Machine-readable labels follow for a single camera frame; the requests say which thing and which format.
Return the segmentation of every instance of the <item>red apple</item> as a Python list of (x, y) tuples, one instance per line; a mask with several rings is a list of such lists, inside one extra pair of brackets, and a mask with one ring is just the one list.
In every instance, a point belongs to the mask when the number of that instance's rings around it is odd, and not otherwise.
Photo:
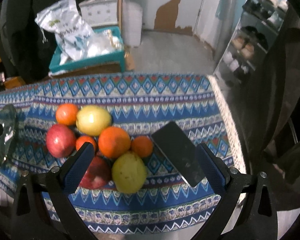
[(64, 124), (54, 124), (47, 132), (47, 149), (53, 157), (68, 157), (75, 147), (76, 137)]
[(97, 189), (111, 180), (111, 169), (104, 159), (95, 156), (90, 163), (79, 186), (87, 189)]

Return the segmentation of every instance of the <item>door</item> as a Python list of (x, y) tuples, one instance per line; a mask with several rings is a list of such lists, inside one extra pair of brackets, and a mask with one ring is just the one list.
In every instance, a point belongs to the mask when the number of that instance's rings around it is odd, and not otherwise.
[(202, 0), (143, 0), (145, 29), (192, 35)]

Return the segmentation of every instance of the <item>tablecloth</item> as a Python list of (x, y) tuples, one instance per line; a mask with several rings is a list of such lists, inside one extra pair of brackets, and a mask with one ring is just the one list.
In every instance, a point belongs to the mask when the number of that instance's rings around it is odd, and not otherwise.
[[(104, 74), (49, 80), (0, 93), (0, 109), (18, 113), (18, 143), (13, 158), (0, 167), (0, 188), (13, 197), (22, 170), (41, 173), (65, 159), (53, 158), (46, 131), (56, 123), (59, 104), (94, 104), (107, 109), (113, 125), (132, 138), (150, 135), (175, 121), (194, 144), (205, 142), (229, 167), (245, 173), (234, 121), (212, 76)], [(157, 233), (204, 222), (220, 200), (207, 179), (189, 187), (166, 159), (145, 160), (147, 180), (136, 194), (121, 194), (111, 181), (103, 189), (78, 188), (69, 196), (90, 228), (103, 233)], [(48, 194), (52, 219), (58, 220)]]

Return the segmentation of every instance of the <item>teal box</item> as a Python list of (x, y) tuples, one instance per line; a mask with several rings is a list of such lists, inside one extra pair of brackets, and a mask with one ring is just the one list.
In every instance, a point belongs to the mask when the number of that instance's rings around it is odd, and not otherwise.
[[(106, 28), (95, 29), (93, 31), (95, 33), (99, 33), (104, 30), (109, 30), (109, 29), (112, 31), (112, 35), (118, 37), (120, 42), (123, 44), (120, 29), (118, 26), (110, 26), (110, 27), (106, 27)], [(72, 71), (72, 70), (80, 69), (83, 67), (101, 65), (103, 63), (109, 63), (109, 62), (119, 62), (121, 72), (125, 71), (124, 49), (114, 51), (112, 53), (105, 54), (105, 55), (89, 57), (89, 58), (85, 58), (82, 60), (68, 62), (63, 65), (59, 65), (60, 55), (61, 55), (61, 49), (59, 47), (57, 47), (56, 51), (54, 52), (54, 54), (52, 56), (52, 60), (50, 62), (50, 66), (49, 66), (49, 69), (52, 73), (55, 73), (55, 72), (58, 72), (61, 70)]]

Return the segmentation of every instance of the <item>phone screen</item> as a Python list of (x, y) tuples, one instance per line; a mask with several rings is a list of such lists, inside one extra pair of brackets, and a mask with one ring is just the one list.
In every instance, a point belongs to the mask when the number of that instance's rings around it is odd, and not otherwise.
[(188, 185), (195, 187), (204, 179), (205, 174), (195, 158), (194, 144), (175, 122), (169, 122), (151, 138)]

